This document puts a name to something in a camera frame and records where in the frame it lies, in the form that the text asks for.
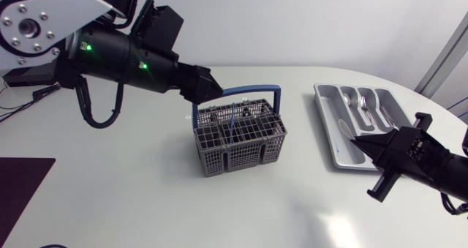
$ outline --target cutlery tray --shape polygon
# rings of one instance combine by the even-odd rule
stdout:
[[[339,119],[343,119],[354,136],[383,134],[393,128],[412,126],[413,121],[387,89],[314,84],[314,90],[333,162],[338,168],[376,170],[372,159],[340,130]],[[361,97],[366,101],[367,112],[362,108]]]

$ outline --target cutlery basket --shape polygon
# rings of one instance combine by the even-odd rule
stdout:
[[[264,99],[200,110],[193,104],[195,142],[207,177],[278,160],[287,134],[279,115],[281,88],[243,86],[224,90],[223,97],[259,91],[274,92],[273,107]]]

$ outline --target black cable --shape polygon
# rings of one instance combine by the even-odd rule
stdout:
[[[468,203],[462,203],[458,208],[455,208],[447,194],[441,192],[440,196],[442,197],[442,205],[448,213],[460,215],[468,212]]]
[[[13,112],[4,113],[3,115],[0,116],[0,117],[3,117],[3,116],[4,116],[4,118],[0,119],[0,123],[2,123],[3,121],[7,120],[8,118],[14,116],[16,113],[19,113],[19,112],[21,112],[22,110],[26,110],[26,109],[30,108],[33,104],[35,104],[36,102],[39,102],[42,98],[46,97],[47,95],[50,95],[50,94],[54,93],[55,91],[58,91],[59,89],[60,89],[59,86],[57,86],[56,89],[53,89],[53,90],[51,90],[51,91],[49,91],[49,92],[44,93],[43,96],[41,96],[40,98],[38,98],[38,99],[33,99],[32,101],[27,102],[27,103],[24,104],[24,105],[19,105],[19,106],[17,106],[18,109],[14,110]]]
[[[66,247],[60,244],[49,244],[40,248],[66,248]]]
[[[112,115],[107,121],[102,123],[98,123],[93,119],[93,114],[91,113],[91,98],[89,96],[88,83],[86,82],[86,79],[80,76],[75,89],[78,98],[78,104],[80,105],[81,114],[90,126],[97,129],[103,129],[109,127],[111,124],[114,123],[114,121],[116,121],[120,113],[120,109],[122,107],[122,101],[124,99],[123,83],[118,84],[116,94],[116,105],[112,110]]]

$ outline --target fork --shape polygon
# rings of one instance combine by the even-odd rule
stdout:
[[[371,115],[371,112],[369,112],[369,109],[367,108],[366,98],[360,95],[359,100],[361,101],[361,109],[364,111],[364,114],[366,115],[367,119],[371,122],[372,125],[376,125],[377,123],[375,122],[374,118]]]

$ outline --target metal bracket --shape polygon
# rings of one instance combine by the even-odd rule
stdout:
[[[22,0],[10,4],[0,13],[0,35],[8,44],[0,48],[0,70],[52,62],[57,55],[49,54],[57,42],[112,8],[103,0]],[[20,30],[25,20],[37,27],[34,33]]]

